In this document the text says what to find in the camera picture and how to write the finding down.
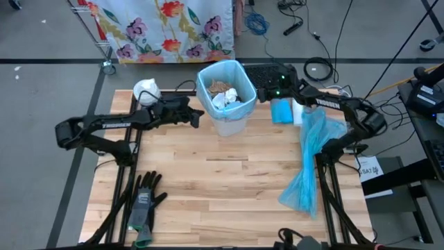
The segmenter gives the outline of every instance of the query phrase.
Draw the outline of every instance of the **blue sponge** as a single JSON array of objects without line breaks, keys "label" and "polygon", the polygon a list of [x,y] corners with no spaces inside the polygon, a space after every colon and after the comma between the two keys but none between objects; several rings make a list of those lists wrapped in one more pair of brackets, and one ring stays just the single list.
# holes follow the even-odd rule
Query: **blue sponge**
[{"label": "blue sponge", "polygon": [[276,123],[293,123],[293,113],[290,102],[287,99],[271,100],[271,121]]}]

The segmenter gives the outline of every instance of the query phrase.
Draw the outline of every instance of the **glove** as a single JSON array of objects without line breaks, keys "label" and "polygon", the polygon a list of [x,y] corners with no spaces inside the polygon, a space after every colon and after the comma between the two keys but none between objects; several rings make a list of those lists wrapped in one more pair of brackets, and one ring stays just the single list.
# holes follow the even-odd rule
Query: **glove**
[{"label": "glove", "polygon": [[162,178],[161,174],[157,176],[156,174],[156,171],[152,173],[147,172],[143,180],[142,176],[139,175],[134,187],[134,203],[128,224],[139,233],[135,241],[135,246],[138,248],[146,247],[151,242],[151,231],[154,227],[154,208],[168,195],[164,192],[158,197],[155,197],[155,189]]}]

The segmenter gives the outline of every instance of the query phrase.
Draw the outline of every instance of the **cart wheel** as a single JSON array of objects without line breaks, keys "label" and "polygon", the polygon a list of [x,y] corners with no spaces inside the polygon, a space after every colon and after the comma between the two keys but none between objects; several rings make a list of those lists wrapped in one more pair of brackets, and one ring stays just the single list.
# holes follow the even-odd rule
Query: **cart wheel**
[{"label": "cart wheel", "polygon": [[15,10],[21,10],[22,6],[20,5],[19,0],[8,0],[9,5]]},{"label": "cart wheel", "polygon": [[112,75],[114,73],[116,73],[116,67],[114,67],[114,65],[108,65],[105,67],[102,67],[103,73],[105,73],[105,75]]},{"label": "cart wheel", "polygon": [[430,42],[432,42],[432,40],[430,40],[430,39],[422,41],[419,44],[419,49],[424,52],[431,51],[435,47],[435,45],[427,46]]}]

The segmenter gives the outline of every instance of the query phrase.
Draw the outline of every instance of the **white tissue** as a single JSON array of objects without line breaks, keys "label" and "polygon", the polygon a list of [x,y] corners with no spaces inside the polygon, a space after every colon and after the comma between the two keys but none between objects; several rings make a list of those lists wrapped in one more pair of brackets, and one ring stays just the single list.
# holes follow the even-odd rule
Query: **white tissue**
[{"label": "white tissue", "polygon": [[302,126],[302,112],[304,112],[304,106],[300,105],[293,99],[293,124],[294,126]]},{"label": "white tissue", "polygon": [[225,92],[225,104],[235,102],[237,99],[237,91],[234,88],[230,88]]},{"label": "white tissue", "polygon": [[225,93],[218,93],[212,100],[212,103],[218,109],[225,108]]},{"label": "white tissue", "polygon": [[155,84],[154,78],[139,81],[134,86],[133,92],[134,92],[134,96],[136,97],[136,99],[143,106],[151,106],[154,103],[156,103],[157,102],[156,98],[152,97],[150,94],[148,94],[146,92],[142,93],[142,91],[144,91],[144,90],[150,92],[151,94],[153,94],[153,96],[160,98],[160,90],[159,90],[159,87]]}]

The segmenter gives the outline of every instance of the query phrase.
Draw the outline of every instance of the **blue cable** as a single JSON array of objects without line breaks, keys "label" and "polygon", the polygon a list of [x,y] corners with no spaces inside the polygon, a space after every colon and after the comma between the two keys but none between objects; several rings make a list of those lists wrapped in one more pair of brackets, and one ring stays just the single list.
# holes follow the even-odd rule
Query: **blue cable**
[{"label": "blue cable", "polygon": [[253,12],[250,12],[249,15],[245,17],[245,25],[251,30],[251,33],[253,33],[254,35],[264,35],[267,32],[270,23],[265,21],[263,15],[258,14],[253,9]]},{"label": "blue cable", "polygon": [[257,13],[252,6],[250,7],[252,12],[244,11],[245,13],[249,14],[247,17],[245,17],[245,26],[247,26],[248,28],[247,31],[251,31],[253,35],[263,36],[264,39],[266,40],[264,45],[265,54],[267,54],[271,58],[274,58],[274,56],[270,55],[266,50],[266,45],[268,44],[268,38],[265,36],[265,34],[268,31],[268,28],[270,27],[270,23],[265,20],[263,15]]}]

